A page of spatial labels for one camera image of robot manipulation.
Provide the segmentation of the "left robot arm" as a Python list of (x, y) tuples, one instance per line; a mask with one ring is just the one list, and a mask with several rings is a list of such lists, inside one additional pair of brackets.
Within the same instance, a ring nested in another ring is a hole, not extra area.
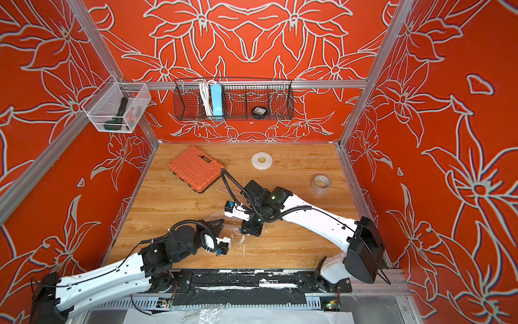
[(138, 243), (122, 261), (78, 275), (51, 272), (33, 289), (31, 323), (65, 323), (95, 306), (124, 296), (145, 292), (166, 292), (173, 285), (173, 265), (199, 249), (226, 254), (230, 242), (219, 237), (225, 221), (183, 220), (163, 236)]

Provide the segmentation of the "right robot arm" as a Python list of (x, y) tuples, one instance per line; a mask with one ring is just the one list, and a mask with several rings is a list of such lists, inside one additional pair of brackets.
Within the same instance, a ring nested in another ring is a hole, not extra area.
[(378, 276), (389, 281), (381, 268), (386, 247), (370, 218), (341, 217), (304, 201), (290, 190), (282, 187), (268, 190), (253, 180), (246, 186), (238, 186), (246, 199), (242, 203), (230, 186), (237, 184), (237, 180), (225, 169), (221, 170), (221, 179), (231, 197), (225, 205), (225, 216), (241, 220), (241, 233), (259, 237), (264, 224), (287, 221), (341, 249), (341, 253), (325, 257), (317, 267), (315, 280), (319, 285), (336, 285), (349, 278), (373, 284)]

